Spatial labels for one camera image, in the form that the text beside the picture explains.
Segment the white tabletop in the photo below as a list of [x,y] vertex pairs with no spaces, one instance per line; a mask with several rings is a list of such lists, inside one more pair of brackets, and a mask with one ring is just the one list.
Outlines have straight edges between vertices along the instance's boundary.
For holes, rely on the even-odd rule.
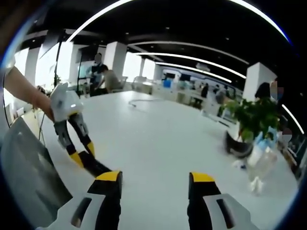
[[[121,92],[84,100],[84,120],[94,142],[96,157],[111,169],[123,171],[120,230],[188,230],[189,172],[213,176],[222,193],[229,193],[251,212],[260,229],[272,229],[291,204],[297,185],[280,157],[263,195],[248,190],[245,171],[232,167],[225,154],[227,127],[202,117],[198,110],[137,92]],[[78,150],[77,135],[69,128]],[[57,142],[52,123],[45,119],[43,133],[55,167],[73,196],[86,192],[94,178],[78,168]]]

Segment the black pot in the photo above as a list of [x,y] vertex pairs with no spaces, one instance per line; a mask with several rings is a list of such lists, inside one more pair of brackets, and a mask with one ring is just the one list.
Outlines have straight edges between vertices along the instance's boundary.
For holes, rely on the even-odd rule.
[[226,152],[234,154],[237,158],[245,158],[253,151],[252,143],[239,142],[232,138],[232,136],[226,131],[224,138],[224,146]]

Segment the ceiling light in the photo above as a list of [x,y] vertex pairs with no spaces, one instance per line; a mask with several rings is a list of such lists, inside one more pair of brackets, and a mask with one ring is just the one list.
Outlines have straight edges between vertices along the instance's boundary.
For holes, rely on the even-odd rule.
[[102,9],[101,11],[99,11],[98,13],[93,15],[90,19],[88,19],[85,23],[83,23],[75,32],[73,32],[72,35],[67,39],[66,42],[70,42],[78,33],[80,33],[81,30],[83,30],[85,27],[87,27],[90,23],[95,21],[100,16],[102,16],[105,13],[115,9],[116,7],[121,6],[121,5],[128,3],[130,1],[134,1],[134,0],[119,0],[119,1],[109,5],[108,7]]
[[196,68],[192,68],[192,67],[188,67],[188,66],[181,66],[181,65],[171,64],[171,63],[164,63],[164,62],[156,62],[156,64],[157,65],[162,65],[162,66],[172,66],[172,67],[177,67],[177,68],[182,68],[182,69],[189,69],[189,70],[196,71],[196,72],[199,72],[199,73],[204,73],[204,74],[207,74],[207,75],[210,75],[210,76],[213,76],[213,77],[216,77],[216,78],[219,78],[221,80],[224,80],[226,82],[231,83],[231,80],[229,80],[227,78],[223,78],[223,77],[221,77],[219,75],[216,75],[214,73],[210,73],[210,72],[203,71],[203,70],[200,70],[200,69],[196,69]]
[[231,73],[234,73],[244,79],[246,79],[246,76],[244,76],[243,74],[240,74],[230,68],[227,68],[225,66],[221,66],[219,64],[216,64],[216,63],[213,63],[213,62],[210,62],[210,61],[206,61],[206,60],[202,60],[202,59],[199,59],[199,58],[195,58],[195,57],[188,57],[188,56],[184,56],[184,55],[178,55],[178,54],[166,54],[166,53],[135,53],[136,55],[155,55],[155,56],[169,56],[169,57],[175,57],[175,58],[185,58],[185,59],[190,59],[190,60],[194,60],[194,61],[199,61],[199,62],[203,62],[203,63],[207,63],[209,65],[213,65],[213,66],[216,66],[216,67],[219,67],[221,69],[225,69]]
[[284,105],[282,104],[282,107],[285,109],[285,111],[290,115],[290,117],[294,120],[294,122],[296,123],[297,127],[299,128],[299,130],[301,131],[302,134],[304,134],[304,131],[301,127],[301,125],[299,124],[299,122],[297,121],[297,119],[293,116],[293,114],[290,112],[290,110]]
[[187,42],[175,42],[175,41],[148,41],[148,42],[137,42],[137,43],[132,43],[132,44],[129,44],[129,46],[139,46],[139,45],[147,45],[147,44],[175,44],[175,45],[181,45],[181,46],[193,46],[193,47],[197,47],[197,48],[203,48],[203,49],[208,49],[208,50],[212,50],[212,51],[215,51],[215,52],[219,52],[221,54],[224,54],[224,55],[227,55],[229,57],[232,57],[232,58],[235,58],[239,61],[242,61],[244,62],[245,64],[249,65],[249,63],[235,55],[232,55],[232,54],[229,54],[229,53],[226,53],[222,50],[219,50],[219,49],[215,49],[215,48],[212,48],[212,47],[208,47],[208,46],[202,46],[202,45],[198,45],[198,44],[193,44],[193,43],[187,43]]
[[259,9],[257,9],[256,7],[252,6],[251,4],[243,1],[243,0],[229,0],[232,1],[234,3],[237,3],[251,11],[253,11],[254,13],[256,13],[257,15],[259,15],[261,18],[263,18],[264,20],[266,20],[268,23],[270,23],[279,33],[281,33],[282,36],[285,37],[285,39],[287,39],[288,42],[290,42],[287,38],[287,36],[283,33],[283,31],[281,30],[281,28],[279,28],[279,26],[271,19],[269,18],[266,14],[264,14],[263,12],[261,12]]

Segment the desk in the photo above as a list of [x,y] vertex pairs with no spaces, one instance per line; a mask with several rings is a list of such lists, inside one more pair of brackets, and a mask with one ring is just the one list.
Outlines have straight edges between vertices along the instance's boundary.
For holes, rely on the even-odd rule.
[[[251,212],[260,229],[272,229],[291,204],[296,180],[283,157],[278,159],[263,195],[248,191],[248,176],[232,167],[224,152],[226,126],[196,109],[170,102],[128,102],[153,99],[137,92],[120,92],[84,100],[84,120],[95,144],[97,159],[123,171],[119,230],[188,230],[189,172],[213,176],[222,193],[229,193]],[[77,149],[82,150],[69,127]],[[78,168],[57,142],[45,119],[46,147],[59,175],[73,196],[87,191],[93,177]]]

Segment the window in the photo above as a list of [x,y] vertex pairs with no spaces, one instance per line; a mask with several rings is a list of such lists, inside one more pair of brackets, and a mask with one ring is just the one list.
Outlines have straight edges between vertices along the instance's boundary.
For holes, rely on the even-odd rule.
[[[73,43],[71,42],[63,42],[61,44],[57,68],[57,75],[61,81],[67,81],[69,79],[72,46]],[[40,85],[48,91],[53,89],[58,47],[59,44],[53,46],[45,55],[37,60],[36,64],[35,85]]]
[[[25,74],[25,63],[27,62],[27,57],[29,53],[29,48],[18,51],[15,57],[15,67],[24,75]],[[11,95],[6,89],[3,89],[3,97],[5,104],[8,105],[14,100],[14,96]]]
[[134,78],[140,75],[141,62],[142,58],[140,56],[135,55],[131,52],[127,52],[124,64],[123,76],[128,77],[127,78],[128,82],[133,82]]
[[142,76],[147,77],[147,79],[153,80],[154,69],[155,69],[155,62],[149,59],[145,59]]

